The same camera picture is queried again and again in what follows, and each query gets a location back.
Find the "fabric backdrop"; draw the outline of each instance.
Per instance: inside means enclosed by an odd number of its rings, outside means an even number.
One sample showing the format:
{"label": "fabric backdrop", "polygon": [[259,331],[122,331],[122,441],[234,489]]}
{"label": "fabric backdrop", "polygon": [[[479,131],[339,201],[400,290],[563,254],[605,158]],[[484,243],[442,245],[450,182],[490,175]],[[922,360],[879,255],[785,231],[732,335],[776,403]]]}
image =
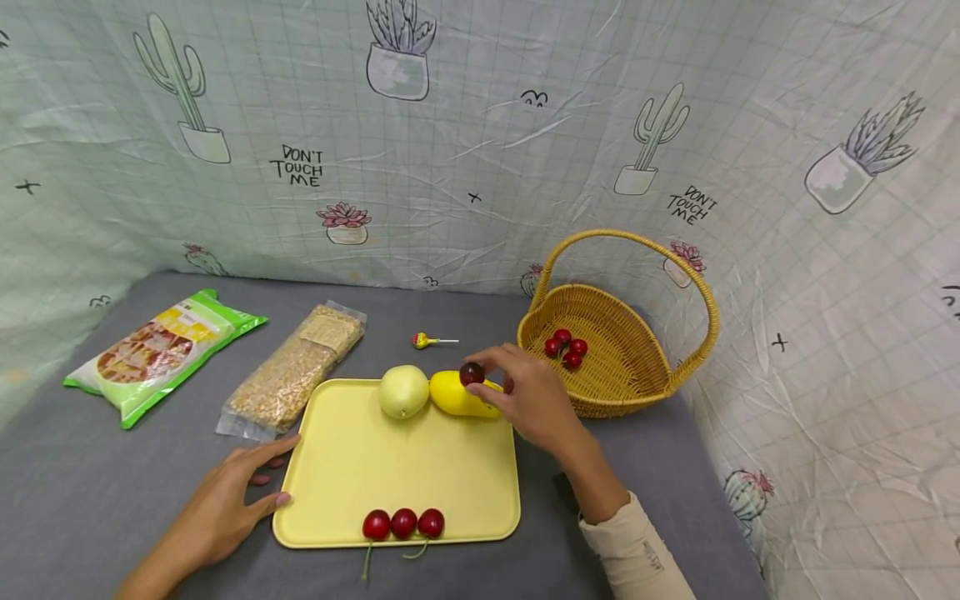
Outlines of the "fabric backdrop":
{"label": "fabric backdrop", "polygon": [[[0,422],[161,269],[702,271],[684,387],[778,598],[960,587],[955,0],[0,0]],[[663,258],[560,281],[706,333]],[[229,301],[242,308],[242,301]]]}

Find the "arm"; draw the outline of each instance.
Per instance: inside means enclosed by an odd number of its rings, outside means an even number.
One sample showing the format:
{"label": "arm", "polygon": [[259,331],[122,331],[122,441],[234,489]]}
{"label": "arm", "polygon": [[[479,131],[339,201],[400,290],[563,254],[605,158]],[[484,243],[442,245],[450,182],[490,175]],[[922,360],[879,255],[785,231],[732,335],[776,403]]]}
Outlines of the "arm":
{"label": "arm", "polygon": [[276,492],[246,506],[244,494],[248,485],[269,483],[270,476],[256,470],[280,467],[279,457],[299,441],[293,436],[233,450],[204,477],[177,520],[117,590],[116,600],[163,600],[190,573],[232,554],[260,519],[290,502],[289,493]]}
{"label": "arm", "polygon": [[580,529],[600,557],[619,600],[692,600],[693,592],[636,496],[627,492],[600,443],[577,419],[564,384],[550,366],[504,344],[470,356],[487,372],[504,371],[503,393],[470,384],[531,444],[549,452],[580,504]]}

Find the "red cherry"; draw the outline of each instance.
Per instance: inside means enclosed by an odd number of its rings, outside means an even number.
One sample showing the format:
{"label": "red cherry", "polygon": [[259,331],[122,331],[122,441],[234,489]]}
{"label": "red cherry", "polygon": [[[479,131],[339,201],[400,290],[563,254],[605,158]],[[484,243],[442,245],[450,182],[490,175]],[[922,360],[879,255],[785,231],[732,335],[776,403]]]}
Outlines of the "red cherry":
{"label": "red cherry", "polygon": [[553,339],[560,340],[560,343],[566,346],[573,339],[569,329],[557,329],[553,332]]}
{"label": "red cherry", "polygon": [[460,383],[466,388],[471,383],[483,383],[487,380],[487,374],[483,367],[476,363],[466,363],[460,368]]}
{"label": "red cherry", "polygon": [[580,338],[577,338],[576,340],[570,340],[570,351],[576,352],[577,354],[583,356],[587,353],[587,342],[581,340]]}
{"label": "red cherry", "polygon": [[363,519],[363,537],[373,541],[384,541],[390,536],[390,515],[387,511],[370,511]]}
{"label": "red cherry", "polygon": [[444,532],[444,514],[437,509],[427,509],[417,521],[420,534],[429,540],[439,538]]}
{"label": "red cherry", "polygon": [[384,541],[390,536],[390,515],[387,511],[376,509],[370,511],[367,518],[363,519],[363,537],[370,540],[367,546],[367,559],[363,563],[363,574],[360,575],[360,581],[367,581],[370,574],[370,553],[373,550],[375,541]]}
{"label": "red cherry", "polygon": [[390,519],[390,530],[398,540],[407,540],[417,531],[417,513],[410,509],[400,509]]}
{"label": "red cherry", "polygon": [[584,362],[584,357],[579,352],[571,350],[564,354],[564,364],[568,369],[576,369],[582,362]]}
{"label": "red cherry", "polygon": [[546,355],[550,358],[557,358],[557,354],[560,354],[560,350],[564,349],[564,343],[556,338],[550,338],[546,341],[546,344],[543,345],[543,351],[546,352]]}

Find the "plastic bag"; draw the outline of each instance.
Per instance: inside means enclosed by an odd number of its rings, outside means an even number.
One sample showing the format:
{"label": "plastic bag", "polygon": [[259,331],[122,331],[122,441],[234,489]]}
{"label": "plastic bag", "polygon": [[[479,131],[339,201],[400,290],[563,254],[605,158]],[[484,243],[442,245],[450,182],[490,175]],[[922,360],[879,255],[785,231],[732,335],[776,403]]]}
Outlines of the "plastic bag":
{"label": "plastic bag", "polygon": [[63,385],[105,397],[130,429],[215,352],[266,322],[201,290],[87,361]]}
{"label": "plastic bag", "polygon": [[224,405],[217,433],[266,442],[286,433],[310,395],[363,337],[367,315],[329,301],[313,309]]}

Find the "bag of grains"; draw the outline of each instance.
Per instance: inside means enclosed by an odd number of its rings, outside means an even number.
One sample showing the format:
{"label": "bag of grains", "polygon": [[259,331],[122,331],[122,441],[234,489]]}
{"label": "bag of grains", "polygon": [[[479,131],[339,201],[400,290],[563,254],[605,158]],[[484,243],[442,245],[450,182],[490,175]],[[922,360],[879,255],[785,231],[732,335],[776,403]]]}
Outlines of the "bag of grains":
{"label": "bag of grains", "polygon": [[333,301],[303,323],[224,405],[217,433],[266,442],[286,433],[323,382],[363,337],[367,315]]}

